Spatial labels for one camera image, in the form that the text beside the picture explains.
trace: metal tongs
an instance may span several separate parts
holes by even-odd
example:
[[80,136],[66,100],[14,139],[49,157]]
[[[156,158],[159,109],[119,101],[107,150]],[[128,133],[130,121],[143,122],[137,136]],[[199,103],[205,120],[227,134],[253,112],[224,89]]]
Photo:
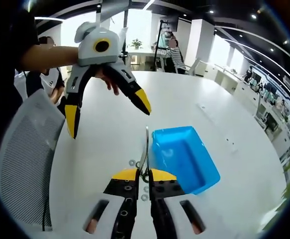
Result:
[[[146,179],[147,176],[149,176],[149,158],[148,158],[148,148],[149,148],[149,129],[148,126],[146,126],[146,143],[144,146],[144,151],[141,155],[141,159],[139,162],[139,165],[136,165],[136,167],[140,171],[140,177],[143,179],[145,183],[148,183],[149,181]],[[147,167],[145,172],[143,172],[143,168],[145,165],[145,162],[147,162]]]

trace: bolt hole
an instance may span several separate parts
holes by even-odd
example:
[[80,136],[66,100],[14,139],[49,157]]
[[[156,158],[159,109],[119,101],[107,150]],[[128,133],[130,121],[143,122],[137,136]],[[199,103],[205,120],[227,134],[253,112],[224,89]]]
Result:
[[127,212],[127,211],[121,211],[121,212],[120,212],[120,215],[123,216],[123,217],[125,217],[125,216],[128,215],[128,212]]

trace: white cabinet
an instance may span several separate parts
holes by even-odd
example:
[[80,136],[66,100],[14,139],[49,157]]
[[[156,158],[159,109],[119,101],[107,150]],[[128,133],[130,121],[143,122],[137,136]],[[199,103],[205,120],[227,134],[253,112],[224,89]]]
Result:
[[240,82],[233,96],[252,116],[256,115],[260,95],[255,93],[247,84]]

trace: person's hand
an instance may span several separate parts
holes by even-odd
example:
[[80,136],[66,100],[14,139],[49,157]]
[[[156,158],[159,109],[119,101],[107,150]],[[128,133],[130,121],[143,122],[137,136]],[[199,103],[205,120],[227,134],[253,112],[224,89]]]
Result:
[[105,76],[103,74],[103,69],[100,68],[97,72],[96,72],[96,75],[95,77],[97,78],[100,78],[102,79],[103,81],[105,81],[106,85],[107,85],[107,89],[108,90],[111,90],[111,88],[113,88],[113,91],[114,91],[114,94],[116,96],[119,95],[119,89],[118,89],[118,86],[117,84],[115,84],[109,77]]

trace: striped shirt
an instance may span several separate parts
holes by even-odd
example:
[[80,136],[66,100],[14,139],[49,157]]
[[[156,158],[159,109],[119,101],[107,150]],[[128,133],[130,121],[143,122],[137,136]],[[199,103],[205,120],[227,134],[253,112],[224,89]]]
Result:
[[167,51],[166,57],[171,57],[176,68],[186,69],[182,61],[179,47]]

